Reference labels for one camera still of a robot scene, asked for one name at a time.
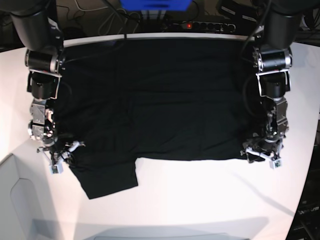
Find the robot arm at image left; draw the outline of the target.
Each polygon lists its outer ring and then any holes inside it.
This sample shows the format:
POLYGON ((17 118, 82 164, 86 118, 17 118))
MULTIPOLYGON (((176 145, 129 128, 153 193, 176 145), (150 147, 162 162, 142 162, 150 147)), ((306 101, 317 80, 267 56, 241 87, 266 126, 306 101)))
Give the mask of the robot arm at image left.
POLYGON ((41 142, 37 152, 49 162, 52 174, 63 172, 63 162, 71 163, 72 152, 83 146, 81 141, 61 144, 70 135, 59 135, 54 102, 61 84, 65 61, 64 36, 58 24, 54 0, 2 0, 0 10, 9 13, 17 35, 27 48, 24 62, 29 70, 27 92, 33 96, 32 119, 28 124, 30 138, 41 142))

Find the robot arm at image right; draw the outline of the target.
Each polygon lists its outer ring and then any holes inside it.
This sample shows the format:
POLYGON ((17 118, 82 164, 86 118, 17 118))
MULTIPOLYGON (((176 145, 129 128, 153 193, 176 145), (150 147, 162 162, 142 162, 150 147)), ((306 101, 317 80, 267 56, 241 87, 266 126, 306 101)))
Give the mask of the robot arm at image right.
POLYGON ((289 130, 285 94, 291 90, 291 44, 303 12, 316 3, 315 0, 269 0, 249 35, 254 38, 252 64, 264 109, 261 129, 242 144, 240 153, 249 163, 269 161, 272 169, 282 166, 281 150, 289 130))

